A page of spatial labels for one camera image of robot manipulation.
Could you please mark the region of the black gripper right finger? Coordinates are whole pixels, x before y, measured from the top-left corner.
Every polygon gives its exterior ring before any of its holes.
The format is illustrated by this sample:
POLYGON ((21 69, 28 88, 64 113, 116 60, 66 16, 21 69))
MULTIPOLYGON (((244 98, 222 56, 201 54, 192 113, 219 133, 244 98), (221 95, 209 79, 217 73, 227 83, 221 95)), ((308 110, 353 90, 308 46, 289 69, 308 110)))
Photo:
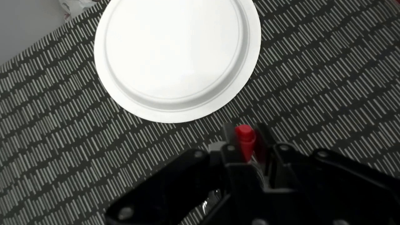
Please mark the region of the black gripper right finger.
POLYGON ((268 191, 297 194, 302 216, 317 225, 400 225, 400 183, 326 148, 301 154, 256 126, 268 191))

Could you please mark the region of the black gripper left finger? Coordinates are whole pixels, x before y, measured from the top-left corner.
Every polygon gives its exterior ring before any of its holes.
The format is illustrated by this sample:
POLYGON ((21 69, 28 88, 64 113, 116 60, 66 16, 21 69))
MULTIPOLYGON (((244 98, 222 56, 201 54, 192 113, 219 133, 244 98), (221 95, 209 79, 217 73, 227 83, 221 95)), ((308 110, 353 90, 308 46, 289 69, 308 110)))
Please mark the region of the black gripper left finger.
POLYGON ((236 126, 223 128, 217 149, 189 149, 117 198, 104 211, 106 225, 177 225, 211 191, 223 188, 229 163, 244 161, 236 126))

